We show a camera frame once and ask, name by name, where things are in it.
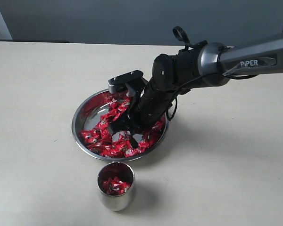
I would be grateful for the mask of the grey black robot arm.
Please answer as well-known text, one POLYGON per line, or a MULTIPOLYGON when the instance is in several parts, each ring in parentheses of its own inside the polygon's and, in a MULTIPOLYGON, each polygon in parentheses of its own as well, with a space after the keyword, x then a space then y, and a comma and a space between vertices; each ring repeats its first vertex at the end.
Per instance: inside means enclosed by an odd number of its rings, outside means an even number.
POLYGON ((174 36, 185 46, 176 55, 160 54, 152 65, 152 77, 146 81, 141 71, 132 71, 108 81, 110 93, 128 90, 129 107, 108 125, 114 135, 128 131, 140 134, 153 126, 178 95, 195 88, 220 87, 229 80, 243 80, 260 74, 283 73, 283 31, 280 34, 240 47, 227 47, 206 40, 192 44, 179 26, 174 36))

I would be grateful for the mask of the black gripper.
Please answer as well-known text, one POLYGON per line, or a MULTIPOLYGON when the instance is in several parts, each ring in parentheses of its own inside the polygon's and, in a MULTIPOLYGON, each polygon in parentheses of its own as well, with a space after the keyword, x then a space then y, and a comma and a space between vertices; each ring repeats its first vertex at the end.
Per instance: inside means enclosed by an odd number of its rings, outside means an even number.
POLYGON ((152 127, 165 113, 174 99, 176 85, 159 86, 150 80, 143 90, 143 95, 130 106, 121 116, 120 120, 110 122, 108 132, 111 136, 121 131, 128 131, 129 142, 132 149, 139 147, 141 132, 152 127))

